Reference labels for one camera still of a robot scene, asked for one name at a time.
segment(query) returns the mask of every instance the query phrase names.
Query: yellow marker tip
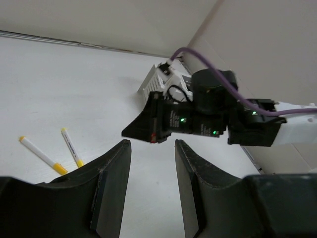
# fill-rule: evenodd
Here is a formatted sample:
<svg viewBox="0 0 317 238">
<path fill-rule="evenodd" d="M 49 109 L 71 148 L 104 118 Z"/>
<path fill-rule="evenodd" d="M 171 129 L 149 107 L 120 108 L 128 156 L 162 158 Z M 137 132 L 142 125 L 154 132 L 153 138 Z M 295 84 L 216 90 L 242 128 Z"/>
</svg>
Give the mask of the yellow marker tip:
<svg viewBox="0 0 317 238">
<path fill-rule="evenodd" d="M 60 175 L 65 175 L 68 173 L 68 171 L 59 163 L 55 163 L 53 165 L 53 169 L 58 172 Z"/>
<path fill-rule="evenodd" d="M 84 166 L 84 161 L 83 160 L 77 160 L 76 164 L 80 168 L 80 167 Z"/>
</svg>

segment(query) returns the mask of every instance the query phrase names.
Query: white marker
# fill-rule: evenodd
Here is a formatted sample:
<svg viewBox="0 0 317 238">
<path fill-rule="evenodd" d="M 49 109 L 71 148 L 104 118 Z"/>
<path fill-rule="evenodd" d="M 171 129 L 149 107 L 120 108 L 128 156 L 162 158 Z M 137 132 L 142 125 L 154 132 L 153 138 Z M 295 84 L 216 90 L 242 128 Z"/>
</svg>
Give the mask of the white marker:
<svg viewBox="0 0 317 238">
<path fill-rule="evenodd" d="M 74 160 L 76 161 L 77 166 L 79 168 L 84 166 L 84 162 L 82 159 L 79 158 L 78 153 L 76 152 L 75 147 L 74 147 L 73 143 L 71 142 L 70 137 L 67 133 L 67 129 L 65 127 L 62 128 L 61 134 L 63 135 L 63 137 L 66 141 L 66 144 L 67 144 L 71 154 L 73 155 Z"/>
<path fill-rule="evenodd" d="M 59 163 L 55 163 L 51 160 L 46 154 L 44 154 L 38 147 L 36 147 L 29 139 L 25 138 L 25 136 L 21 136 L 19 141 L 29 150 L 31 150 L 34 154 L 36 154 L 40 159 L 46 162 L 49 166 L 51 166 L 56 172 L 60 175 L 67 174 L 67 170 Z"/>
</svg>

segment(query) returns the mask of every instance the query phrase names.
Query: white table surface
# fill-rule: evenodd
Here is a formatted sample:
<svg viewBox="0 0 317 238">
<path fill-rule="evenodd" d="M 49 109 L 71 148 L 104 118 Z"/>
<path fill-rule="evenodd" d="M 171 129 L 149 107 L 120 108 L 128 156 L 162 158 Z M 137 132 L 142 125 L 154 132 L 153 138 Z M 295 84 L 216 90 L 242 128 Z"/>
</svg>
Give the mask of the white table surface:
<svg viewBox="0 0 317 238">
<path fill-rule="evenodd" d="M 136 94 L 163 58 L 0 38 L 0 175 L 30 183 L 59 176 L 18 141 L 27 136 L 69 172 L 76 164 L 60 133 L 69 128 L 87 163 L 122 140 L 142 110 Z M 173 134 L 162 144 L 131 140 L 132 161 L 121 238 L 183 238 L 175 139 L 238 177 L 258 174 L 238 145 Z"/>
</svg>

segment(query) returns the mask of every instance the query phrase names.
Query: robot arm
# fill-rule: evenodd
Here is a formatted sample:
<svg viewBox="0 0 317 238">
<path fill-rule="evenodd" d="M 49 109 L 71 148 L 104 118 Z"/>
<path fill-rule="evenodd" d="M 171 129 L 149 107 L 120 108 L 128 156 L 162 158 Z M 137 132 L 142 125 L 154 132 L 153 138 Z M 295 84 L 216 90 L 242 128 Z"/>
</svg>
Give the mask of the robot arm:
<svg viewBox="0 0 317 238">
<path fill-rule="evenodd" d="M 228 144 L 272 146 L 288 143 L 317 142 L 317 113 L 265 116 L 259 111 L 281 112 L 293 109 L 315 109 L 308 106 L 274 102 L 270 99 L 248 99 L 250 109 L 236 100 L 218 79 L 204 69 L 185 82 L 174 69 L 159 65 L 144 85 L 147 103 L 140 115 L 122 132 L 122 136 L 150 143 L 164 142 L 172 132 L 219 137 L 228 130 Z M 238 89 L 232 71 L 218 71 Z M 161 80 L 162 87 L 147 89 Z"/>
</svg>

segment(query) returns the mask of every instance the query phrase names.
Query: purple cable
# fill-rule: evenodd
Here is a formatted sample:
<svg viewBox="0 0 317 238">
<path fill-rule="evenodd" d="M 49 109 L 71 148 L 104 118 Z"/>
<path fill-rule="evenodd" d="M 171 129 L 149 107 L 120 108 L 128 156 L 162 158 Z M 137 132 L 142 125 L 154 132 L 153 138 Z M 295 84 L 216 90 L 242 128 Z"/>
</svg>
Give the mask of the purple cable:
<svg viewBox="0 0 317 238">
<path fill-rule="evenodd" d="M 240 101 L 240 103 L 244 104 L 248 108 L 256 111 L 259 114 L 262 114 L 264 116 L 268 117 L 277 117 L 281 115 L 287 115 L 287 114 L 297 114 L 297 113 L 317 113 L 317 108 L 306 108 L 306 109 L 290 109 L 290 110 L 284 110 L 279 112 L 270 112 L 263 110 L 261 108 L 256 107 L 254 104 L 252 104 L 250 101 L 245 99 L 238 91 L 225 79 L 225 77 L 218 71 L 216 68 L 210 63 L 204 56 L 202 56 L 199 52 L 196 50 L 193 50 L 188 47 L 181 47 L 170 58 L 171 61 L 174 61 L 176 57 L 181 52 L 187 52 L 191 55 L 195 56 L 197 59 L 199 59 L 204 65 L 206 65 L 209 70 L 212 72 L 213 75 L 216 75 L 220 83 L 224 86 L 225 89 L 237 100 Z"/>
</svg>

